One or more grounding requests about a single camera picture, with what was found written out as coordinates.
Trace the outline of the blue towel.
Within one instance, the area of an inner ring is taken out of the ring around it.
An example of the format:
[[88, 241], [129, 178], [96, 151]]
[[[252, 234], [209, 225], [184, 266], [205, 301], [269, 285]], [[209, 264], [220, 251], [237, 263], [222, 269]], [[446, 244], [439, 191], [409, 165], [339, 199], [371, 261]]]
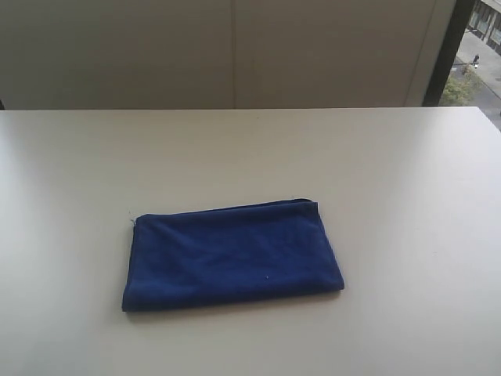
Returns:
[[343, 288], [318, 204], [292, 199], [139, 216], [121, 308], [159, 312]]

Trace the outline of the dark window frame post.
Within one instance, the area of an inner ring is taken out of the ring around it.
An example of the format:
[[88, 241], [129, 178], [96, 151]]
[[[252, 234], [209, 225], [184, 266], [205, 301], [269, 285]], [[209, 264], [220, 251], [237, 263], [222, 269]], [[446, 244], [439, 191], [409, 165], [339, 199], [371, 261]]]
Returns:
[[424, 95], [423, 107], [436, 107], [439, 104], [468, 20], [473, 11], [474, 3], [474, 0], [455, 1], [442, 46]]

